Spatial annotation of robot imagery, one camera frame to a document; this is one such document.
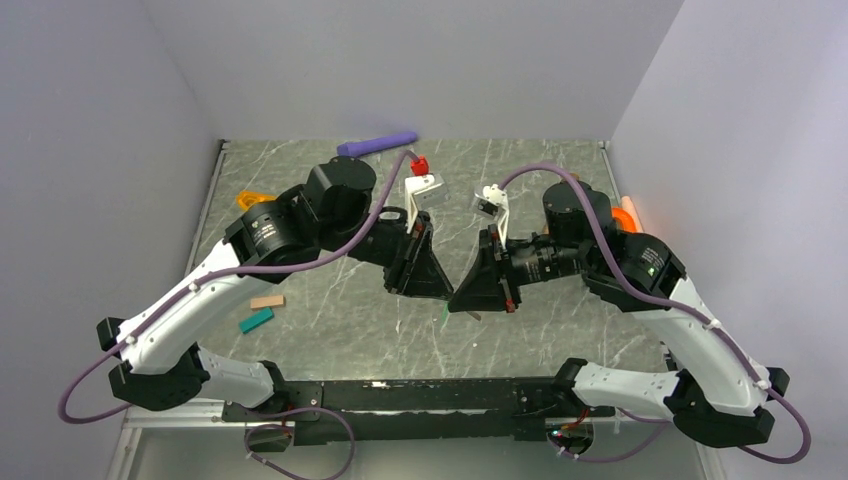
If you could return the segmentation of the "green key tag keyring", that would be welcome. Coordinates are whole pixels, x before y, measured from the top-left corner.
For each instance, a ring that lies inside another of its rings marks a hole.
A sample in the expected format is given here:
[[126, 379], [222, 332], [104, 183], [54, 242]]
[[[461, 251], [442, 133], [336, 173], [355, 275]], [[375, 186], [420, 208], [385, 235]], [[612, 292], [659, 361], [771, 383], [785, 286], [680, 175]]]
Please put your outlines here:
[[[479, 314], [479, 313], [477, 313], [477, 312], [469, 311], [469, 312], [466, 312], [466, 315], [468, 315], [469, 317], [471, 317], [471, 318], [472, 318], [472, 319], [474, 319], [475, 321], [478, 321], [478, 322], [481, 322], [481, 321], [482, 321], [482, 315], [481, 315], [481, 314]], [[444, 310], [444, 311], [443, 311], [443, 313], [442, 313], [442, 316], [441, 316], [441, 322], [442, 322], [444, 325], [446, 325], [446, 324], [447, 324], [447, 322], [448, 322], [448, 320], [449, 320], [449, 318], [450, 318], [450, 316], [451, 316], [451, 313], [450, 313], [449, 311], [447, 311], [447, 310]]]

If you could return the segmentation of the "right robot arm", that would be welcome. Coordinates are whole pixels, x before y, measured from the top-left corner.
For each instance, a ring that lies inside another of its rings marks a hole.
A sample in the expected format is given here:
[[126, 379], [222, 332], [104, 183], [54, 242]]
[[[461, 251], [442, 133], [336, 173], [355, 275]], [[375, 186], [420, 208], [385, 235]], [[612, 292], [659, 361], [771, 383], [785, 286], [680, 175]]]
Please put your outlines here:
[[491, 222], [479, 233], [477, 257], [449, 311], [512, 313], [523, 286], [579, 276], [592, 294], [652, 331], [676, 367], [636, 372], [570, 358], [552, 383], [552, 403], [560, 413], [621, 408], [669, 421], [713, 448], [767, 442], [775, 420], [757, 380], [783, 393], [788, 374], [737, 358], [726, 333], [707, 321], [706, 307], [667, 245], [623, 230], [609, 197], [584, 182], [550, 186], [542, 206], [547, 231], [515, 239], [506, 234], [506, 193], [495, 185], [475, 193], [474, 211]]

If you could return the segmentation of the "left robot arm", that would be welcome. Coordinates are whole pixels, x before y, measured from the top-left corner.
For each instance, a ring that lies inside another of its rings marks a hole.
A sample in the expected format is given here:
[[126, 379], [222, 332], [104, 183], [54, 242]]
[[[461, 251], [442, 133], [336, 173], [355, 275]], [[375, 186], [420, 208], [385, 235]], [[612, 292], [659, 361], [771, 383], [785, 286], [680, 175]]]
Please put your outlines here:
[[113, 395], [150, 411], [205, 398], [264, 420], [279, 417], [291, 401], [275, 363], [236, 361], [198, 340], [235, 307], [321, 258], [379, 266], [391, 294], [448, 299], [453, 289], [432, 249], [428, 212], [446, 200], [444, 180], [407, 178], [403, 207], [374, 199], [375, 184], [363, 160], [337, 156], [319, 164], [304, 183], [249, 207], [167, 296], [129, 320], [102, 320], [101, 347], [118, 359], [108, 376]]

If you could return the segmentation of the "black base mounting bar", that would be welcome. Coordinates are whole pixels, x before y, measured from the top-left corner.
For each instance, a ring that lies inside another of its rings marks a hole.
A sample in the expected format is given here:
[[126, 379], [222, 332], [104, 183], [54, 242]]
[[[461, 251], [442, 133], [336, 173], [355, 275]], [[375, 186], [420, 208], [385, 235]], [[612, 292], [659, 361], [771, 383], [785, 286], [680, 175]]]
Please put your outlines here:
[[297, 446], [349, 437], [543, 441], [563, 424], [587, 426], [615, 413], [573, 402], [551, 377], [289, 381], [281, 410]]

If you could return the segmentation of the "purple flashlight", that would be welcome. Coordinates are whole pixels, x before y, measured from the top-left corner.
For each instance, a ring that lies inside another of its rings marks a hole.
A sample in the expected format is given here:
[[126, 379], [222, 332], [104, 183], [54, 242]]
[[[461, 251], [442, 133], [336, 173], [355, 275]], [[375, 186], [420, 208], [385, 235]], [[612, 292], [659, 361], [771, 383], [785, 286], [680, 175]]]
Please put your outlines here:
[[369, 140], [345, 142], [336, 147], [336, 153], [338, 156], [358, 158], [407, 146], [415, 143], [417, 140], [417, 133], [405, 131]]

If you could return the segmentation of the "tan wooden block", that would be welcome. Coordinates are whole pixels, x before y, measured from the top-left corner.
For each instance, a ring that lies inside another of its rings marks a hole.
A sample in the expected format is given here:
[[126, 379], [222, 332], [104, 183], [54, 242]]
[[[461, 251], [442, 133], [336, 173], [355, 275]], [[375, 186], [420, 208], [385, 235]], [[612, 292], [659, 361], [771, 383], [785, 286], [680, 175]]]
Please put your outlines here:
[[286, 298], [284, 295], [254, 297], [250, 300], [249, 305], [252, 310], [284, 307], [286, 305]]

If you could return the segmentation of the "teal wooden block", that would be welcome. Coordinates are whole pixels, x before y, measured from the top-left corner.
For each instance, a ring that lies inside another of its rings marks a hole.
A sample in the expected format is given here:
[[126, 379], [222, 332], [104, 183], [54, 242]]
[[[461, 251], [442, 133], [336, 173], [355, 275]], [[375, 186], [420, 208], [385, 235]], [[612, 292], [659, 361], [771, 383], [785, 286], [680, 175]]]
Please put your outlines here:
[[266, 307], [255, 311], [250, 317], [239, 323], [239, 330], [242, 334], [248, 334], [262, 325], [266, 324], [274, 318], [274, 312], [271, 308]]

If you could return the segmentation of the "orange yellow toy stack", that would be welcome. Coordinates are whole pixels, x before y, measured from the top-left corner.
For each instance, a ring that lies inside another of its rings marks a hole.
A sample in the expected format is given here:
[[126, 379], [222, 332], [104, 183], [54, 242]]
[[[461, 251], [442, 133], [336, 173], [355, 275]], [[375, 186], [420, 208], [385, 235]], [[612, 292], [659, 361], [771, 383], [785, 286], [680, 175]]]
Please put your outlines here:
[[275, 195], [243, 190], [237, 194], [236, 203], [242, 211], [247, 211], [256, 204], [274, 201], [275, 199]]

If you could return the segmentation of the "orange pink object at wall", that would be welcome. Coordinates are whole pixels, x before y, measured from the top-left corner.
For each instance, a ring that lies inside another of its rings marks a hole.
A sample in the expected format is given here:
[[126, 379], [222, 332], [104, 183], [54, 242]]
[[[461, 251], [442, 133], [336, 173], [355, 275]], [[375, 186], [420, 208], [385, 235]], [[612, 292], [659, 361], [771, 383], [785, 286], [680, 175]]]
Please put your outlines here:
[[611, 212], [613, 219], [621, 230], [630, 233], [644, 232], [635, 203], [630, 196], [622, 196], [620, 205], [613, 207]]

